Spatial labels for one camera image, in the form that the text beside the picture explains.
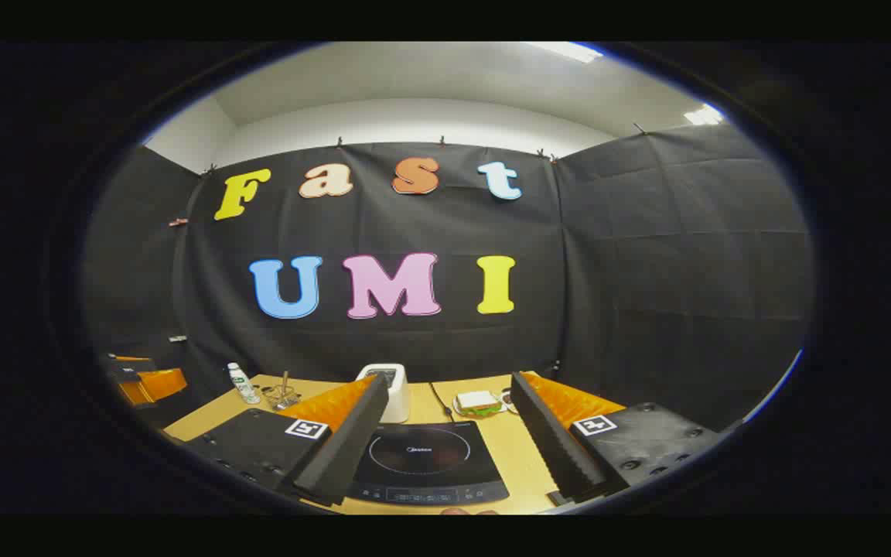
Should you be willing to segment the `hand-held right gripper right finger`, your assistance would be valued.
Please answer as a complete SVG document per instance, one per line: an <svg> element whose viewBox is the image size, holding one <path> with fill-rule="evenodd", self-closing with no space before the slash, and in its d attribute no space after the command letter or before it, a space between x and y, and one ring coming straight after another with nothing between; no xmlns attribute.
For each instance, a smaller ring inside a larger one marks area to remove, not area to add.
<svg viewBox="0 0 891 557"><path fill-rule="evenodd" d="M510 398L560 494L574 503L662 478L721 440L658 403L626 408L524 371L510 376Z"/></svg>

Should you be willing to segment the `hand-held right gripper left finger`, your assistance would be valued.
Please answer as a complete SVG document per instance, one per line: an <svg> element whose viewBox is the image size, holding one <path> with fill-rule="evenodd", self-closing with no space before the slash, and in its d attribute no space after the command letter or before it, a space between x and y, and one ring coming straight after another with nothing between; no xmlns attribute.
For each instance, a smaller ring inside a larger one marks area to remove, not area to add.
<svg viewBox="0 0 891 557"><path fill-rule="evenodd" d="M385 378L372 376L283 412L244 410L183 448L258 489L340 504L381 422L387 391Z"/></svg>

